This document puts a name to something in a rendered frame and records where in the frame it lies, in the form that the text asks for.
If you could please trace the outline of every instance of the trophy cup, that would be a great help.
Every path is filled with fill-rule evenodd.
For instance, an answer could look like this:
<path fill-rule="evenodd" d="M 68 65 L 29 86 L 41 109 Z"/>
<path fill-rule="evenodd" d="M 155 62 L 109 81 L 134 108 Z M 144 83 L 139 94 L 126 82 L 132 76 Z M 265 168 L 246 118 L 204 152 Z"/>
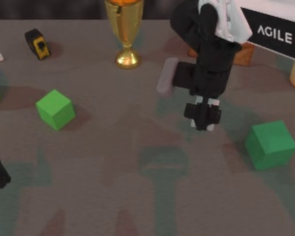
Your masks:
<path fill-rule="evenodd" d="M 119 68 L 132 69 L 140 63 L 139 55 L 131 46 L 142 20 L 143 2 L 144 0 L 105 0 L 114 35 L 123 46 L 116 56 L 116 65 Z"/>

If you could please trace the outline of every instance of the gray table surface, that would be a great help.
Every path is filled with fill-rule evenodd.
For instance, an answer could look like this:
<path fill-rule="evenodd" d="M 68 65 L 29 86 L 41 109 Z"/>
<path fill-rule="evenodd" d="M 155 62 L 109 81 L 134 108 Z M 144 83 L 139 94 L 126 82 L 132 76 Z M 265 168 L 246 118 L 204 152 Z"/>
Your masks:
<path fill-rule="evenodd" d="M 45 61 L 25 43 L 32 28 L 51 42 Z M 233 67 L 221 124 L 196 132 L 183 118 L 194 98 L 155 90 L 166 58 L 193 61 L 169 22 L 143 22 L 137 69 L 114 65 L 118 47 L 107 21 L 0 21 L 0 157 L 12 176 L 0 236 L 295 236 L 295 155 L 255 172 L 243 148 L 250 126 L 268 121 L 295 138 L 293 62 L 256 49 L 250 67 Z M 34 106 L 52 89 L 77 113 L 60 132 Z"/>

